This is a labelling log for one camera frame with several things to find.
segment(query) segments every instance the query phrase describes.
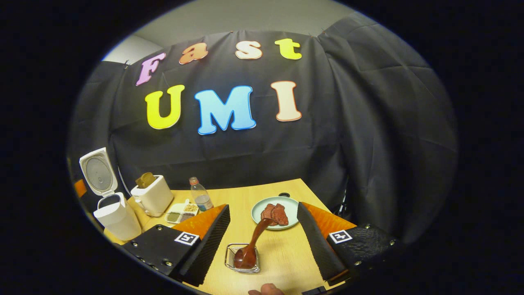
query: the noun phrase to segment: meat slice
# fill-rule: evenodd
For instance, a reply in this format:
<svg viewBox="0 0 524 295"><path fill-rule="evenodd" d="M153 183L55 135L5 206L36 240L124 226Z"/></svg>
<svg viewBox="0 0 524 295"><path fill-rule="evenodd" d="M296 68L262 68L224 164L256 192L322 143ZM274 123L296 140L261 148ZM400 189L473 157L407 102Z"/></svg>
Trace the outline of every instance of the meat slice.
<svg viewBox="0 0 524 295"><path fill-rule="evenodd" d="M260 213L260 220L264 219L264 218L271 218L273 219L273 217L271 217L271 211L273 211L273 209L275 209L277 206L273 205L273 204L267 204L266 208L264 209L264 211L262 211L262 213ZM272 222L269 224L269 226L275 226L275 225L278 225L278 223L276 222Z"/></svg>
<svg viewBox="0 0 524 295"><path fill-rule="evenodd" d="M286 211L284 211L285 207L277 204L277 206L271 211L271 217L279 224L279 225L288 225L288 216L286 215Z"/></svg>

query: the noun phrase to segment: plastic bottle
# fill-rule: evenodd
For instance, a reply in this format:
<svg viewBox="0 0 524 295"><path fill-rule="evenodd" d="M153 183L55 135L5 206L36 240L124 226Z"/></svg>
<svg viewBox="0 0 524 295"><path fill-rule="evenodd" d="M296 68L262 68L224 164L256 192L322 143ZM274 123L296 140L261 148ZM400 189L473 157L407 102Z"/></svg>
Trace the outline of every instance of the plastic bottle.
<svg viewBox="0 0 524 295"><path fill-rule="evenodd" d="M195 204L198 206L200 211L204 212L214 207L213 203L211 203L211 199L209 199L208 192L198 182L198 179L196 177L190 178L189 184L191 185L191 195L193 196L193 200L195 201Z"/></svg>

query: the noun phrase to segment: light blue plate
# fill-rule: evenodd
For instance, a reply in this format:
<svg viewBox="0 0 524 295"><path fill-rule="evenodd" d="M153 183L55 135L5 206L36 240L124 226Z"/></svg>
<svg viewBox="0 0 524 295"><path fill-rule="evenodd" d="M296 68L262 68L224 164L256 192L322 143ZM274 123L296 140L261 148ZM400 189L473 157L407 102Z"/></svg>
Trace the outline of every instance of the light blue plate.
<svg viewBox="0 0 524 295"><path fill-rule="evenodd" d="M260 222L260 213L264 211L267 204L273 204L277 206L277 204L280 204L284 206L284 211L286 212L286 216L288 217L289 224L288 225L275 225L275 226L268 226L267 229L272 230L281 230L290 228L293 225L298 223L297 219L297 210L298 210L298 202L295 201L292 198L288 197L271 197L267 199L263 199L259 201L258 203L253 206L253 209L251 209L251 217L253 218L253 221L258 224Z"/></svg>

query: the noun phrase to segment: bottle cap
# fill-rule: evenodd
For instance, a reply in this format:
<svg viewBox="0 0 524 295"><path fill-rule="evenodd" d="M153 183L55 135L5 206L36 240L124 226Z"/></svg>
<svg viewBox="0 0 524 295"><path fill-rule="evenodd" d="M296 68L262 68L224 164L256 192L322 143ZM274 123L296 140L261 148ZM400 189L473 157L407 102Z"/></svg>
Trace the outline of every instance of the bottle cap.
<svg viewBox="0 0 524 295"><path fill-rule="evenodd" d="M196 177L192 177L189 179L189 184L194 185L198 183L198 179Z"/></svg>

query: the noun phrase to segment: wire basket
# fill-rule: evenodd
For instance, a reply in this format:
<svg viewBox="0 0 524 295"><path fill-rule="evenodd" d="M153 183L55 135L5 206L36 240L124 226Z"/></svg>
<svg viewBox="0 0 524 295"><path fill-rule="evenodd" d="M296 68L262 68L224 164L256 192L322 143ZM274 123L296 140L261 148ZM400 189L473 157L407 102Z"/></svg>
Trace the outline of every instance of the wire basket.
<svg viewBox="0 0 524 295"><path fill-rule="evenodd" d="M242 268L235 268L234 267L234 265L235 265L234 259L235 259L236 252L239 249L242 249L242 248L244 248L247 245L249 245L249 244L247 244L247 243L232 243L232 244L227 245L226 257L224 259L224 264L227 266L227 268L232 269L234 271L238 271L238 272L244 272L244 273L257 273L257 272L260 272L260 263L258 261L257 246L255 246L255 256L257 258L257 261L255 263L255 266L252 269L242 269Z"/></svg>

